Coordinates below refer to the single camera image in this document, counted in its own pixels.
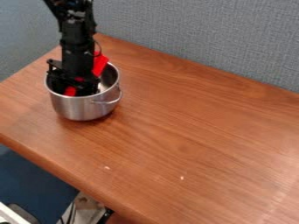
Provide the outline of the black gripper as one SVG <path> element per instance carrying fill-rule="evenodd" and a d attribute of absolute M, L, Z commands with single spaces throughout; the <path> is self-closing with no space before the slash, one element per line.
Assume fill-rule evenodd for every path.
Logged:
<path fill-rule="evenodd" d="M 62 95 L 68 85 L 76 86 L 76 96 L 98 92 L 98 79 L 93 77 L 94 26 L 85 21 L 60 22 L 61 61 L 49 59 L 48 87 Z"/>

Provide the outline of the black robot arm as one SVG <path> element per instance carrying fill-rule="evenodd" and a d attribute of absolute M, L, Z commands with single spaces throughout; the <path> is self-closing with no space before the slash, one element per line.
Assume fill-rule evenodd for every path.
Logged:
<path fill-rule="evenodd" d="M 66 96 L 93 95 L 98 78 L 92 73 L 96 22 L 93 0 L 42 0 L 57 19 L 61 61 L 49 59 L 52 90 Z"/>

